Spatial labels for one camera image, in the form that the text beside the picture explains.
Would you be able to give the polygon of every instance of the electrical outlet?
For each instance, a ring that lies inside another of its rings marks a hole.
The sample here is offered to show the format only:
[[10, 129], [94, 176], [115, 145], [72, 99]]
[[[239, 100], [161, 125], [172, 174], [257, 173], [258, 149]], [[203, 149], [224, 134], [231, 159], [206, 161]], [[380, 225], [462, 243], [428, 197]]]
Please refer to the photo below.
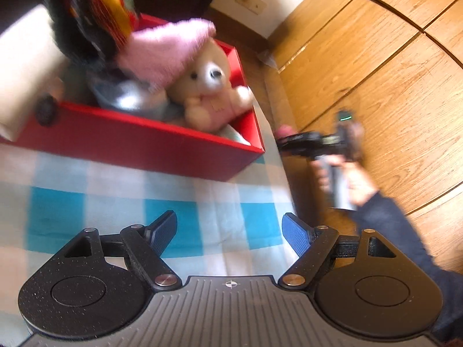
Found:
[[267, 4], [262, 0], [235, 0], [235, 2], [257, 15], [261, 14], [267, 7]]

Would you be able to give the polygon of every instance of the pink fabric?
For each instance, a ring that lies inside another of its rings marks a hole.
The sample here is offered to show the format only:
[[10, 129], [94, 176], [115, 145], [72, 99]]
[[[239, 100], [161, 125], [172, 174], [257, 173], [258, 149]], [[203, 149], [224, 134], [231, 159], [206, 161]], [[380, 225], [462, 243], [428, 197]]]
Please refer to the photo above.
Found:
[[227, 92], [221, 92], [214, 96], [202, 96], [201, 106], [209, 112], [211, 117], [211, 125], [208, 129], [210, 132], [216, 132], [236, 117]]
[[275, 138], [284, 138], [296, 133], [297, 131], [289, 125], [282, 125], [275, 131]]
[[184, 72], [214, 35], [214, 24], [200, 18], [136, 31], [118, 54], [116, 63], [160, 90]]

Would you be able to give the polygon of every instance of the checkered fabric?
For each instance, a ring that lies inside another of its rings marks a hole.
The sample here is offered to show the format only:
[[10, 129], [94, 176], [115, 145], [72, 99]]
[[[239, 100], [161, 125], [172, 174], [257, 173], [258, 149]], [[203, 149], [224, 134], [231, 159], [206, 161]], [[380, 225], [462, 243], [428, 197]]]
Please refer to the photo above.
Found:
[[256, 113], [266, 154], [226, 183], [0, 145], [0, 344], [29, 335], [19, 289], [85, 227], [115, 234], [174, 210], [178, 232], [163, 258], [184, 282], [188, 275], [280, 277], [297, 259], [281, 233], [293, 203], [270, 126], [258, 106]]

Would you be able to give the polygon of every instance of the gray plastic base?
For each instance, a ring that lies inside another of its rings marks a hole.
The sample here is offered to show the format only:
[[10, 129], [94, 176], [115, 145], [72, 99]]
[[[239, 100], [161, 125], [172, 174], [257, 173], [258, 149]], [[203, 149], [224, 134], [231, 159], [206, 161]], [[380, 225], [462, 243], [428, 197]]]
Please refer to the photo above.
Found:
[[24, 347], [432, 347], [426, 336], [369, 342], [327, 323], [301, 292], [278, 288], [271, 277], [191, 277], [186, 286], [157, 293], [131, 325], [82, 342], [33, 335]]

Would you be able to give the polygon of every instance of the dark sleeve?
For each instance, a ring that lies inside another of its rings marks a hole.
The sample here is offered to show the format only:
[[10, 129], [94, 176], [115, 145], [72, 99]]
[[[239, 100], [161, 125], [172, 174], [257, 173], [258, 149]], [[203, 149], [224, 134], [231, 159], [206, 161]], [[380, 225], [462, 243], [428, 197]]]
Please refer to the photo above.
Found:
[[438, 285], [444, 306], [434, 325], [435, 336], [444, 342], [463, 338], [463, 275], [437, 266], [402, 210], [380, 192], [351, 217], [360, 229], [372, 228], [382, 234]]

